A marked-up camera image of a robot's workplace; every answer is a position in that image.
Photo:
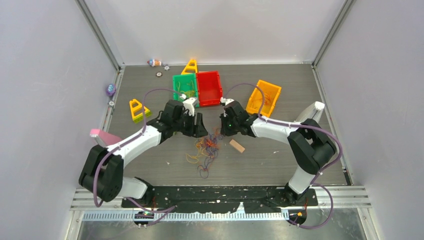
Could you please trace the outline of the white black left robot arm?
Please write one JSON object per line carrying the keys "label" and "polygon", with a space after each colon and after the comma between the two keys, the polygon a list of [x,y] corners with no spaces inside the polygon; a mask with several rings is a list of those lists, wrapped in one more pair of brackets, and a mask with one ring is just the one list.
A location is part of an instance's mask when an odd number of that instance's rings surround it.
{"label": "white black left robot arm", "polygon": [[137,177],[125,177],[124,169],[135,158],[154,148],[175,132],[202,138],[208,135],[203,115],[195,111],[198,99],[169,100],[159,115],[131,136],[103,147],[95,145],[89,151],[78,183],[93,194],[94,204],[100,207],[115,198],[132,198],[141,207],[153,202],[148,183]]}

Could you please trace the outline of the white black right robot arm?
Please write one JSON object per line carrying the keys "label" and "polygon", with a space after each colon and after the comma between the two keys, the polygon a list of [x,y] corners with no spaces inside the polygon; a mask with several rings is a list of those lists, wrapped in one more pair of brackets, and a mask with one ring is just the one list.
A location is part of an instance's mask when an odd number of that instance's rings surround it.
{"label": "white black right robot arm", "polygon": [[252,138],[275,140],[291,147],[297,168],[285,185],[283,194],[291,205],[299,205],[319,171],[336,154],[337,147],[318,124],[325,104],[308,106],[295,122],[275,120],[256,113],[249,114],[231,98],[221,98],[224,112],[220,115],[221,135],[242,134]]}

